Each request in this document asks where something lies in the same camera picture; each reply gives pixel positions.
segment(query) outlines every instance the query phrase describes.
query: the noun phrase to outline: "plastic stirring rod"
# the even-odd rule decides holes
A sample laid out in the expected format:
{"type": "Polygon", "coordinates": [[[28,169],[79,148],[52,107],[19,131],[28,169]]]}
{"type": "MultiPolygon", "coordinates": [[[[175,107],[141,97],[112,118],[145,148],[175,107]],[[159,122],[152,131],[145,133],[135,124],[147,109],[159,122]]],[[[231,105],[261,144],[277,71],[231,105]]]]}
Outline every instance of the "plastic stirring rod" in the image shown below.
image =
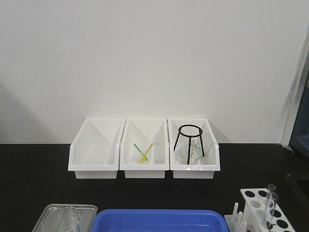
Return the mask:
{"type": "Polygon", "coordinates": [[[138,147],[136,144],[133,144],[133,145],[136,147],[136,149],[137,149],[137,150],[140,152],[140,154],[143,156],[142,158],[145,157],[144,160],[147,161],[148,159],[147,159],[146,154],[144,154],[144,153],[139,149],[139,147],[138,147]]]}
{"type": "Polygon", "coordinates": [[[133,144],[135,147],[136,147],[136,149],[141,153],[141,155],[142,156],[144,156],[144,153],[142,153],[142,151],[139,149],[139,147],[136,145],[136,144],[133,144]]]}
{"type": "Polygon", "coordinates": [[[143,157],[140,159],[141,162],[145,161],[147,159],[147,154],[150,151],[150,149],[152,148],[154,144],[150,144],[149,148],[147,149],[147,151],[145,152],[145,154],[143,155],[143,157]]]}

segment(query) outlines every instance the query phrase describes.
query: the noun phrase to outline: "black iron ring stand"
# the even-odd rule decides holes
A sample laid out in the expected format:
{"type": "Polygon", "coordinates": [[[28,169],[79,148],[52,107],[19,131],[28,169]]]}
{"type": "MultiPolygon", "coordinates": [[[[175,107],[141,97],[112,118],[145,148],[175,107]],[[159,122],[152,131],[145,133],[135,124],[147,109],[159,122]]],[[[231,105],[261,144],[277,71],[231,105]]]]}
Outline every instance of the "black iron ring stand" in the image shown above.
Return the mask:
{"type": "Polygon", "coordinates": [[[177,142],[178,142],[180,134],[183,135],[184,137],[189,138],[189,149],[188,149],[188,161],[187,161],[187,164],[190,163],[191,138],[199,137],[199,139],[201,141],[203,156],[205,156],[205,154],[204,154],[204,147],[203,147],[203,141],[202,141],[202,133],[203,133],[203,130],[200,127],[196,126],[196,125],[186,124],[186,125],[182,125],[181,127],[178,128],[178,135],[177,135],[177,139],[176,139],[176,142],[175,142],[175,145],[174,145],[174,151],[175,151],[175,148],[176,148],[176,145],[177,145],[177,142]],[[198,128],[198,132],[199,133],[196,134],[196,135],[184,134],[184,133],[182,133],[182,128],[184,128],[184,127],[195,127],[195,128],[198,128]]]}

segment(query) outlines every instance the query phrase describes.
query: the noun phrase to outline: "blue plastic tray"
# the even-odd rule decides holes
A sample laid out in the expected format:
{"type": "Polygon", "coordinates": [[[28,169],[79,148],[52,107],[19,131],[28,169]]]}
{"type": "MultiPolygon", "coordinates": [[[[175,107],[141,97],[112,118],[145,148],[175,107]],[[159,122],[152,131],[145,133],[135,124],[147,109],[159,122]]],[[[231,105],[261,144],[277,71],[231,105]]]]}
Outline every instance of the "blue plastic tray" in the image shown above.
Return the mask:
{"type": "Polygon", "coordinates": [[[228,232],[224,218],[211,210],[107,209],[91,232],[228,232]]]}

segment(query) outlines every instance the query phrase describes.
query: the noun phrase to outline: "white plastic bin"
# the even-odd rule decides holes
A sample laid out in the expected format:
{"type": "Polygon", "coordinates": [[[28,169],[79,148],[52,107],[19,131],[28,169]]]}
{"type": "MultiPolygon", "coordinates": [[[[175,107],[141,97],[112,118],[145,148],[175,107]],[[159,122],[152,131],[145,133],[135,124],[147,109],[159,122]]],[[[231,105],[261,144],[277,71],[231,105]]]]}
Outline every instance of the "white plastic bin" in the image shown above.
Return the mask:
{"type": "MultiPolygon", "coordinates": [[[[211,126],[207,119],[168,119],[169,130],[169,158],[170,169],[174,178],[190,179],[213,179],[214,171],[220,170],[219,145],[212,133],[211,126]],[[186,164],[179,159],[180,152],[188,151],[189,138],[179,136],[176,149],[174,146],[178,135],[178,128],[185,124],[196,125],[203,130],[202,142],[204,157],[201,157],[197,164],[186,164]]],[[[199,137],[195,138],[198,149],[201,149],[199,137]]]]}
{"type": "Polygon", "coordinates": [[[70,146],[69,171],[78,179],[115,179],[125,120],[86,119],[70,146]]]}
{"type": "Polygon", "coordinates": [[[120,150],[120,170],[126,178],[164,178],[169,169],[169,143],[166,120],[131,119],[126,121],[120,150]],[[147,164],[140,164],[142,155],[136,144],[145,152],[150,144],[147,164]]]}

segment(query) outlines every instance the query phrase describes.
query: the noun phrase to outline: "white wall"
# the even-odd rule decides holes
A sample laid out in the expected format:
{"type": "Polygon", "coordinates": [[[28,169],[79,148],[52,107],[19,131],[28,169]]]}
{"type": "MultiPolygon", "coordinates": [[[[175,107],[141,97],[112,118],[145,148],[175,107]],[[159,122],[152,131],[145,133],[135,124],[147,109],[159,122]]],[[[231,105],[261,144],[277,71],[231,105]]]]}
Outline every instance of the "white wall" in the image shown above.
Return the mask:
{"type": "Polygon", "coordinates": [[[0,1],[0,143],[71,143],[86,117],[206,117],[279,143],[307,0],[0,1]]]}

